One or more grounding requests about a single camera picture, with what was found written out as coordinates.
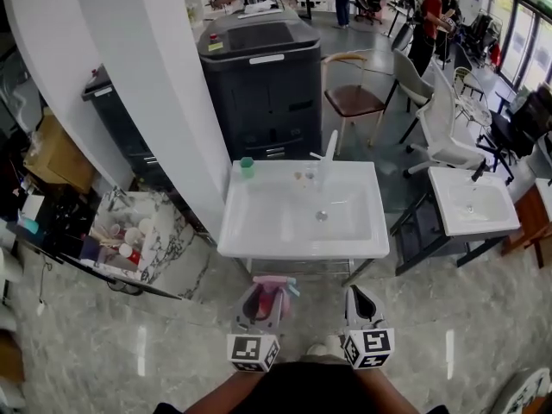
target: sink countertop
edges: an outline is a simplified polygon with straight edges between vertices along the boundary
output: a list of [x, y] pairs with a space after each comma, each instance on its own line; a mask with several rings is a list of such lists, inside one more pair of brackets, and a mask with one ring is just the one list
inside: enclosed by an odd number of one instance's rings
[[140, 263], [135, 271], [110, 265], [110, 260], [116, 263], [116, 258], [122, 258], [115, 251], [107, 255], [105, 262], [93, 260], [81, 260], [81, 262], [88, 267], [100, 270], [101, 273], [152, 284], [169, 266], [179, 262], [193, 240], [195, 235], [193, 228], [186, 223], [185, 218], [165, 193], [128, 191], [127, 195], [135, 199], [133, 206], [128, 207], [117, 200], [111, 212], [108, 212], [107, 208], [113, 195], [113, 191], [103, 195], [92, 227], [96, 224], [105, 225], [106, 215], [110, 213], [118, 216], [118, 222], [127, 223], [133, 227], [137, 227], [143, 217], [149, 217], [152, 220], [152, 226], [144, 239]]
[[243, 178], [239, 161], [232, 167], [220, 254], [281, 260], [388, 255], [372, 162], [333, 161], [322, 192], [317, 161], [262, 160], [254, 167], [251, 179]]
[[496, 173], [484, 172], [476, 181], [473, 170], [430, 167], [445, 233], [477, 235], [519, 229], [519, 220], [505, 182]]
[[549, 187], [549, 179], [543, 178], [535, 179], [535, 184], [543, 200], [549, 221], [552, 222], [552, 185]]

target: white pillar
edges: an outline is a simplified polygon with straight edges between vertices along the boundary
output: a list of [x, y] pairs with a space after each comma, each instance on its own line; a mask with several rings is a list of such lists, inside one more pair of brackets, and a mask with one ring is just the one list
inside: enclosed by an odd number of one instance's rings
[[129, 163], [81, 91], [101, 60], [78, 0], [4, 0], [25, 65], [72, 140], [112, 185], [127, 188]]
[[184, 0], [79, 0], [121, 100], [211, 235], [223, 219], [230, 160]]

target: black faucet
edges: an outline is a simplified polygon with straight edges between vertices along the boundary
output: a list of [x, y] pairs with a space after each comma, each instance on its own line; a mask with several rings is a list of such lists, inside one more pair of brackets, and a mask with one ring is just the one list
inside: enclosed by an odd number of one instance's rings
[[485, 170], [487, 170], [489, 167], [486, 166], [486, 159], [484, 158], [483, 161], [481, 161], [481, 164], [479, 167], [477, 167], [477, 169], [475, 170], [474, 174], [472, 175], [472, 181], [475, 182], [477, 181], [479, 178], [481, 178], [481, 176], [483, 175], [483, 172]]

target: green cup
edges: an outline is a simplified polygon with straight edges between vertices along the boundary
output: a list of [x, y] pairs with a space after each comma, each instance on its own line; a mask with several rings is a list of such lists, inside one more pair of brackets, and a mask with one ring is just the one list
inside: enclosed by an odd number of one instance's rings
[[240, 167], [241, 175], [243, 175], [243, 178], [250, 179], [255, 175], [253, 158], [250, 158], [248, 156], [244, 156], [243, 158], [241, 158]]

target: brown chair seat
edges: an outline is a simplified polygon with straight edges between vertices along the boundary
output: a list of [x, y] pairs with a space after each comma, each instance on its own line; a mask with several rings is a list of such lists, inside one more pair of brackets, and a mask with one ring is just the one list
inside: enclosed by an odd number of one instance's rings
[[359, 85], [344, 85], [324, 92], [336, 112], [345, 118], [380, 112], [386, 106], [371, 91]]

